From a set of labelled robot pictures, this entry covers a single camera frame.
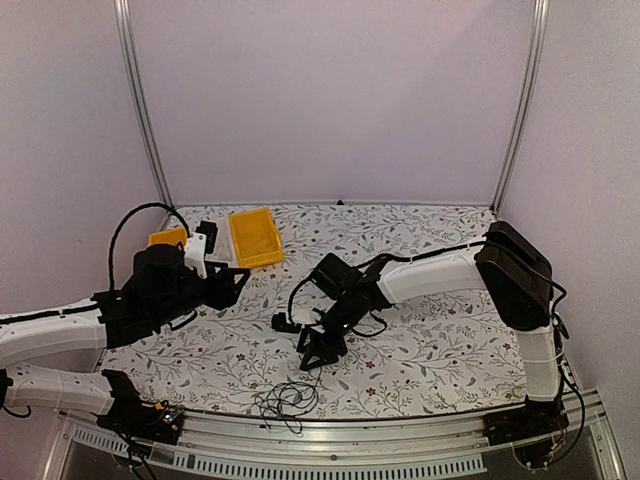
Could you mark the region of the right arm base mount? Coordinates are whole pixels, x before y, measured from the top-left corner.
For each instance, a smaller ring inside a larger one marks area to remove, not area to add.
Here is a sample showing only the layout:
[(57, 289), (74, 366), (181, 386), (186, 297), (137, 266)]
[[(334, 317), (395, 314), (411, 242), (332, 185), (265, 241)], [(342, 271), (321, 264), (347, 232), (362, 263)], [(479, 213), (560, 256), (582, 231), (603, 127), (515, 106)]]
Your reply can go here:
[(491, 446), (521, 442), (514, 449), (516, 460), (525, 468), (550, 465), (566, 440), (569, 426), (560, 396), (550, 402), (525, 399), (523, 406), (483, 417), (483, 436)]

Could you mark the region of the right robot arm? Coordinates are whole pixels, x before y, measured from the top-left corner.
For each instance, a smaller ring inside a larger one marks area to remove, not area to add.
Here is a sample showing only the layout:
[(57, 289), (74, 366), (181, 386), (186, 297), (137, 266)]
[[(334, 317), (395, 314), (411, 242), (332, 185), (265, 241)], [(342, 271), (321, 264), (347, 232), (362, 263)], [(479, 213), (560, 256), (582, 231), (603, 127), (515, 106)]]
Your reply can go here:
[(301, 370), (336, 363), (346, 353), (345, 336), (375, 311), (414, 298), (484, 289), (519, 344), (531, 403), (518, 412), (517, 427), (537, 436), (554, 422), (552, 402), (563, 388), (560, 342), (567, 335), (556, 309), (566, 290), (553, 280), (546, 257), (509, 223), (492, 223), (480, 241), (413, 257), (380, 254), (359, 267), (329, 253), (307, 280), (334, 303), (317, 319), (299, 323)]

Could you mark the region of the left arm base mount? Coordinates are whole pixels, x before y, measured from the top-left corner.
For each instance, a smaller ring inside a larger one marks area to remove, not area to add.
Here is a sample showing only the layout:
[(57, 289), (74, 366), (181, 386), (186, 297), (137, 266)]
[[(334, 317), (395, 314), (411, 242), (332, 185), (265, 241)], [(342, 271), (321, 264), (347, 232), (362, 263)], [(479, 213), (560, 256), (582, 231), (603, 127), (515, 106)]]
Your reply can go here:
[(128, 376), (121, 371), (103, 370), (113, 403), (106, 414), (97, 415), (96, 424), (123, 437), (177, 445), (184, 424), (184, 407), (168, 400), (144, 402)]

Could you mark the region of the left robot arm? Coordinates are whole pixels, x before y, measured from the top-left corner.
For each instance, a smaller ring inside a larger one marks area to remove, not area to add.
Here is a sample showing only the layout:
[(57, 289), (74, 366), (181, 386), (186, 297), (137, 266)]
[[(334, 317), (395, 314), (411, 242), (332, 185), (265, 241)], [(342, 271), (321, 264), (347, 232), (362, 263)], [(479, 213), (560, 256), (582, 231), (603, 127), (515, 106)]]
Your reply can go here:
[(109, 413), (128, 434), (148, 426), (148, 412), (126, 374), (80, 374), (35, 367), (35, 357), (83, 349), (116, 349), (177, 330), (201, 306), (236, 304), (250, 272), (200, 260), (187, 264), (176, 246), (153, 245), (137, 253), (121, 289), (99, 292), (74, 306), (5, 317), (1, 321), (1, 404)]

